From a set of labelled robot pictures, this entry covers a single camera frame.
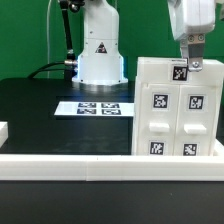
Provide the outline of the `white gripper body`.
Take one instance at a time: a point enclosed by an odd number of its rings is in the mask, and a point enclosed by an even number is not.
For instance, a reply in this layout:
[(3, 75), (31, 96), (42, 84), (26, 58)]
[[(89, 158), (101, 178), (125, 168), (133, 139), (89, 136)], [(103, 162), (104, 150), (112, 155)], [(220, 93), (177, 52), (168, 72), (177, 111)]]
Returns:
[(167, 0), (175, 40), (206, 34), (215, 26), (215, 0)]

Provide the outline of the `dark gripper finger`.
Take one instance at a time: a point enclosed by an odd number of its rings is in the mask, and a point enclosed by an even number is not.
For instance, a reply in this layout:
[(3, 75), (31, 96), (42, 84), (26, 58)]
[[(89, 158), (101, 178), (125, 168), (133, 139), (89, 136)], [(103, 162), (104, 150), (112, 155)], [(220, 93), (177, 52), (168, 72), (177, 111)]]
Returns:
[(189, 35), (187, 39), (188, 68), (190, 72), (199, 72), (203, 68), (205, 35)]
[(182, 58), (188, 58), (188, 41), (187, 39), (182, 39), (180, 41), (180, 52)]

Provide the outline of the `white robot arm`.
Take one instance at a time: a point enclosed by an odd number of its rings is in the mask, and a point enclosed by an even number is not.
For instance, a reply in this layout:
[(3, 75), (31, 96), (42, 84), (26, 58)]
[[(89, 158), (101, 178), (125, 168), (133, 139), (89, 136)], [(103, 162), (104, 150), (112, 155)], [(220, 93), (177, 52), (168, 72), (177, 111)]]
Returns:
[[(74, 82), (87, 85), (127, 83), (118, 51), (119, 14), (107, 0), (84, 3), (84, 49)], [(180, 42), (188, 70), (201, 71), (205, 35), (215, 26), (216, 0), (167, 0), (173, 38)]]

